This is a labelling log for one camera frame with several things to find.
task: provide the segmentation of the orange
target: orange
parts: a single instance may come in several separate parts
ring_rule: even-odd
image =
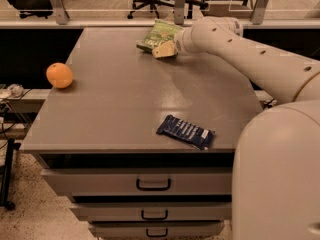
[[[53,63],[46,71],[48,81],[56,88],[66,88],[73,80],[71,69],[63,63]]]

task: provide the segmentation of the table top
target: table top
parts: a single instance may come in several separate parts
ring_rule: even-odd
[[[261,106],[249,80],[222,59],[155,59],[136,47],[150,27],[86,28],[67,61],[74,82],[53,88],[22,143],[46,152],[199,152],[156,131],[168,114],[214,130],[203,152],[234,151]]]

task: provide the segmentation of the black cable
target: black cable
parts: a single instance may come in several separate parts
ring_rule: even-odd
[[[315,51],[311,54],[311,56],[315,56],[319,51],[320,51],[320,47],[319,47],[317,50],[315,50]]]
[[[8,138],[8,136],[6,135],[6,130],[5,130],[4,127],[3,127],[3,123],[1,124],[1,129],[2,129],[2,134],[3,134],[3,136],[8,140],[9,138]]]
[[[8,144],[8,141],[6,141],[6,143],[4,143],[4,144],[0,147],[0,149],[4,148],[7,144]]]
[[[13,123],[12,125],[10,125],[7,129],[4,129],[3,130],[3,124],[2,124],[2,132],[0,132],[0,134],[4,134],[6,133],[7,131],[9,131],[13,126],[15,126],[16,123]]]
[[[30,92],[30,91],[32,91],[33,89],[30,89],[30,90],[28,90],[28,91],[26,91],[23,95],[21,95],[19,98],[17,98],[17,99],[10,99],[10,98],[8,98],[8,100],[21,100],[24,96],[26,96],[26,94],[28,93],[28,92]]]
[[[266,104],[264,104],[263,109],[267,108],[274,101],[275,101],[275,99],[272,99],[269,102],[267,102]]]

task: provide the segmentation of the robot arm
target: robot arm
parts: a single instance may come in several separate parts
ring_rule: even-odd
[[[241,133],[232,180],[233,240],[320,239],[320,62],[235,34],[205,17],[175,35],[179,54],[219,56],[280,106]]]
[[[235,34],[233,18],[204,17],[175,35],[178,54],[219,56],[264,89],[278,104],[320,98],[320,62]]]

